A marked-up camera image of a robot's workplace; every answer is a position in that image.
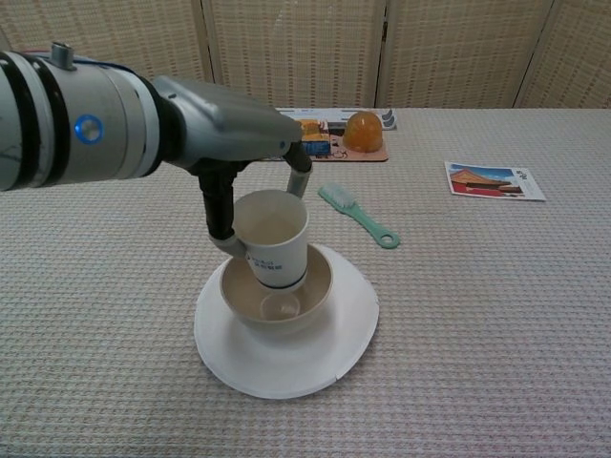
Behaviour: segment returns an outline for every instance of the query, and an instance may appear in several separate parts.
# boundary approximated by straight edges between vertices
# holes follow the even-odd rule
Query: beige bowl
[[[307,276],[295,291],[270,292],[257,281],[246,260],[234,258],[222,271],[221,294],[248,327],[263,333],[288,334],[304,329],[319,316],[332,284],[327,258],[315,246],[309,245]]]

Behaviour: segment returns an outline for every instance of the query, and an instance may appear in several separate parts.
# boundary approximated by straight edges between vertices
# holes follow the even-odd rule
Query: white plate
[[[310,327],[267,337],[240,323],[221,296],[224,262],[198,298],[195,341],[201,359],[225,384],[267,399],[305,396],[342,378],[365,352],[378,323],[371,284],[354,265],[316,245],[333,270],[325,310]]]

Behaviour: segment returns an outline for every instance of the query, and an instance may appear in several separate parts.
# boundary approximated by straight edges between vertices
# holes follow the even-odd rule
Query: toothbrush handle
[[[382,224],[378,224],[371,217],[369,217],[358,205],[354,205],[348,213],[354,218],[359,224],[361,224],[368,232],[373,236],[373,239],[382,248],[396,248],[399,246],[401,240],[399,236],[391,230],[384,227]]]

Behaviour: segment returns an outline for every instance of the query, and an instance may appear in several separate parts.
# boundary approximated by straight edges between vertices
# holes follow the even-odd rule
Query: orange object
[[[353,151],[373,153],[382,148],[382,122],[372,112],[358,112],[348,120],[344,146]]]

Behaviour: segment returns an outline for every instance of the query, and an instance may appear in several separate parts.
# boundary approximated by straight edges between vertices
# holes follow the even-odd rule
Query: cup rim
[[[234,314],[236,314],[236,316],[239,317],[240,319],[244,319],[244,320],[247,320],[247,321],[252,322],[252,323],[264,324],[266,326],[277,326],[277,325],[281,325],[281,324],[294,323],[294,322],[296,322],[296,321],[298,321],[298,320],[300,320],[300,319],[302,319],[304,317],[307,317],[308,315],[311,315],[314,311],[318,310],[328,300],[328,296],[331,293],[331,289],[333,287],[333,268],[331,266],[331,262],[328,260],[328,258],[325,255],[325,253],[323,253],[321,250],[319,250],[316,245],[314,245],[313,243],[309,243],[307,246],[308,246],[308,248],[311,247],[312,249],[316,250],[318,252],[318,254],[323,257],[323,260],[325,260],[325,263],[328,266],[328,270],[329,270],[330,275],[329,275],[329,282],[328,282],[327,291],[325,292],[324,296],[312,308],[307,310],[305,313],[297,315],[296,317],[287,318],[285,320],[261,320],[259,318],[252,318],[252,317],[249,317],[249,316],[244,315],[243,313],[241,313],[227,299],[227,296],[225,295],[224,288],[222,287],[222,279],[224,278],[225,272],[227,271],[227,267],[229,266],[229,263],[233,260],[233,258],[227,261],[227,263],[225,264],[225,266],[223,267],[222,272],[221,272],[221,281],[220,281],[219,287],[220,287],[220,290],[221,290],[222,299],[227,304],[227,306],[231,309],[231,311]]]
[[[291,237],[288,240],[285,241],[281,241],[280,243],[272,243],[272,244],[268,244],[268,243],[254,243],[252,241],[248,241],[246,239],[243,239],[242,237],[240,237],[240,235],[236,232],[236,236],[238,236],[238,239],[248,245],[248,246],[253,246],[256,248],[278,248],[280,246],[284,246],[284,245],[288,245],[289,243],[291,243],[292,241],[294,241],[295,239],[298,239],[300,236],[302,236],[304,234],[304,232],[307,230],[307,226],[309,225],[309,212],[307,211],[307,207],[306,204],[304,203],[304,201],[300,198],[298,198],[297,196],[295,196],[294,194],[288,193],[287,191],[283,191],[282,189],[262,189],[260,191],[254,191],[252,193],[248,193],[245,196],[242,196],[241,198],[239,198],[238,200],[236,200],[235,205],[240,202],[240,200],[242,200],[243,198],[246,198],[248,196],[252,196],[253,194],[264,194],[264,193],[283,193],[283,194],[288,194],[289,196],[293,196],[294,198],[296,198],[297,200],[299,200],[299,202],[301,203],[302,208],[305,210],[305,222],[304,222],[304,227],[301,228],[301,230],[293,237]]]

